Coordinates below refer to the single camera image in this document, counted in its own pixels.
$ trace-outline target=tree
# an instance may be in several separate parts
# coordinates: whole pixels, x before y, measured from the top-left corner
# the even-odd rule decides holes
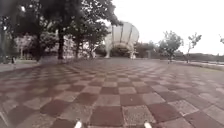
[[[161,42],[160,46],[163,48],[163,50],[166,51],[166,53],[169,56],[170,62],[172,61],[172,57],[174,55],[174,52],[183,44],[183,40],[180,36],[178,36],[176,33],[170,31],[165,32],[165,38]]]
[[[193,49],[196,45],[197,42],[199,42],[201,40],[202,35],[197,35],[197,33],[195,33],[192,36],[189,36],[188,39],[190,40],[189,42],[189,46],[188,46],[188,51],[187,51],[187,63],[189,61],[189,52],[191,49]]]
[[[89,43],[91,53],[108,34],[104,20],[111,22],[112,25],[120,23],[114,15],[115,7],[111,0],[82,0],[81,3],[82,15],[79,15],[78,20],[74,19],[70,26],[70,32],[76,43],[76,57],[84,42]]]
[[[155,45],[152,41],[150,41],[149,43],[137,43],[135,45],[137,55],[141,58],[148,56],[148,52],[153,50],[154,48]]]

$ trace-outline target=checkered pavement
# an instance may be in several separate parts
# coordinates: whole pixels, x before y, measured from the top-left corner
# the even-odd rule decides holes
[[[16,128],[224,128],[224,73],[160,61],[108,59],[0,74]]]

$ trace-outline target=tree trunk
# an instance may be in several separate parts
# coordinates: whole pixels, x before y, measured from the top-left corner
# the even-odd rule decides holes
[[[58,59],[63,60],[64,32],[63,27],[61,25],[59,25],[58,27],[58,37],[59,37]]]
[[[78,58],[79,50],[80,50],[80,41],[77,40],[76,41],[75,58]]]
[[[2,61],[3,63],[6,63],[6,56],[5,56],[5,31],[4,31],[4,25],[5,25],[5,18],[4,16],[1,17],[2,24],[0,25],[0,52],[2,52]]]

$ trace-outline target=foliage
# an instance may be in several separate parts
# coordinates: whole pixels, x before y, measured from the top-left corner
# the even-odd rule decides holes
[[[183,44],[183,40],[176,33],[170,31],[165,32],[164,40],[160,41],[159,50],[160,52],[166,52],[169,56],[170,61],[174,55],[174,52]]]
[[[96,54],[100,55],[101,57],[104,57],[107,54],[105,49],[106,49],[105,45],[101,44],[96,47],[95,52],[96,52]]]
[[[201,40],[202,35],[197,35],[197,33],[195,33],[195,35],[189,36],[188,39],[190,40],[189,42],[189,47],[188,47],[188,51],[187,51],[187,62],[189,61],[189,52],[191,49],[193,49],[196,45],[197,42],[199,42]]]
[[[54,48],[57,42],[58,38],[54,33],[43,32],[40,44],[37,42],[37,37],[33,38],[31,43],[26,46],[25,52],[31,54],[38,61],[41,56]]]
[[[129,50],[124,46],[116,46],[111,49],[113,57],[129,57]]]
[[[144,58],[148,56],[148,52],[155,48],[153,42],[150,43],[137,43],[135,49],[137,52],[137,57]]]

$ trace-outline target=paving tile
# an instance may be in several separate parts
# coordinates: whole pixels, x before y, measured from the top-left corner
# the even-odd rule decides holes
[[[117,87],[116,82],[104,82],[103,87]]]
[[[81,105],[78,103],[72,103],[65,111],[60,115],[60,119],[76,122],[80,119],[83,123],[87,123],[92,115],[92,107]]]
[[[86,86],[82,92],[85,93],[92,93],[92,94],[99,94],[101,90],[101,87],[96,86]]]
[[[8,128],[8,126],[5,124],[2,118],[0,118],[0,128]]]
[[[3,102],[3,104],[2,104],[6,113],[9,113],[12,109],[17,107],[18,105],[19,105],[18,102],[16,102],[15,100],[11,100],[11,99]]]
[[[71,86],[70,88],[68,88],[67,91],[81,92],[84,88],[85,88],[85,86],[83,86],[83,85],[75,85],[75,86]]]
[[[204,109],[204,112],[213,118],[214,120],[218,121],[219,123],[224,125],[224,111],[219,109],[216,106],[211,106],[209,108]]]
[[[17,96],[20,96],[24,93],[25,93],[25,91],[19,90],[19,91],[8,92],[5,95],[9,98],[16,98]]]
[[[142,125],[147,120],[155,123],[156,120],[146,106],[122,107],[125,125]]]
[[[189,102],[190,104],[194,105],[198,109],[204,109],[207,108],[211,105],[208,101],[198,97],[198,96],[191,96],[186,98],[186,101]]]
[[[132,82],[135,87],[146,86],[145,82]]]
[[[135,94],[137,93],[134,87],[119,87],[119,94]]]
[[[137,94],[121,95],[121,106],[143,105],[144,102]]]
[[[224,110],[224,101],[223,100],[219,100],[215,103],[215,105],[217,105],[219,108]]]
[[[67,102],[73,102],[75,98],[78,96],[79,93],[71,92],[71,91],[64,91],[61,94],[57,95],[55,99],[63,100]]]
[[[29,107],[31,109],[34,110],[39,110],[41,107],[43,107],[44,105],[46,105],[47,103],[49,103],[52,100],[52,98],[34,98],[32,100],[29,100],[27,102],[24,102],[24,105],[26,107]]]
[[[102,87],[100,94],[119,94],[117,87]]]
[[[49,128],[55,119],[45,114],[35,113],[29,116],[17,128]]]
[[[130,79],[129,78],[118,78],[117,82],[129,82]]]
[[[74,128],[75,123],[68,120],[57,119],[50,128]]]
[[[178,118],[172,121],[167,121],[160,124],[162,128],[193,128],[185,119]]]
[[[38,95],[38,94],[46,92],[47,90],[48,90],[47,88],[34,88],[30,90],[30,93]]]
[[[169,102],[182,116],[197,112],[198,109],[185,100]]]
[[[160,86],[160,85],[155,85],[152,86],[153,90],[155,90],[156,92],[168,92],[169,90],[164,87],[164,86]]]
[[[42,114],[47,114],[52,117],[59,116],[65,108],[68,106],[68,102],[62,101],[62,100],[53,100],[49,102],[48,104],[44,105],[40,112]]]
[[[97,94],[81,93],[77,96],[74,102],[83,105],[93,105],[93,103],[95,103],[97,99],[98,99]]]
[[[42,93],[40,96],[42,97],[55,97],[62,93],[63,91],[59,91],[56,89],[48,89],[46,92]]]
[[[89,83],[89,86],[102,86],[103,82],[92,81]]]
[[[100,95],[94,104],[95,106],[120,106],[118,95]]]
[[[135,87],[135,90],[138,94],[144,94],[144,93],[151,93],[154,92],[154,90],[149,86],[139,86]]]
[[[120,127],[123,124],[121,107],[96,107],[90,119],[90,125],[93,126]]]
[[[122,127],[89,126],[88,128],[122,128]]]
[[[173,92],[160,92],[159,95],[167,102],[182,100],[183,98]]]
[[[140,96],[147,105],[165,102],[165,100],[157,93],[142,94]]]
[[[118,87],[132,87],[133,86],[132,82],[118,82],[117,85]]]
[[[185,119],[195,128],[223,128],[223,126],[203,112],[187,115]]]
[[[57,85],[55,87],[55,89],[59,90],[59,91],[64,91],[64,90],[68,89],[69,87],[71,87],[70,84],[61,84],[61,85]]]
[[[16,126],[27,119],[33,112],[34,110],[19,105],[8,113],[8,118]]]
[[[199,95],[199,97],[201,97],[204,100],[207,100],[210,103],[215,103],[215,102],[217,102],[219,100],[218,98],[216,98],[216,97],[214,97],[214,96],[212,96],[212,95],[210,95],[208,93],[201,93]]]
[[[167,103],[149,105],[148,108],[157,122],[165,122],[181,117],[181,114]]]
[[[176,93],[177,95],[179,95],[182,98],[187,98],[187,97],[191,97],[193,96],[193,94],[183,90],[183,89],[179,89],[179,90],[175,90],[173,91],[174,93]]]
[[[86,81],[86,80],[80,80],[80,81],[77,81],[76,83],[74,83],[75,85],[84,85],[84,86],[87,86],[89,84],[89,81]]]

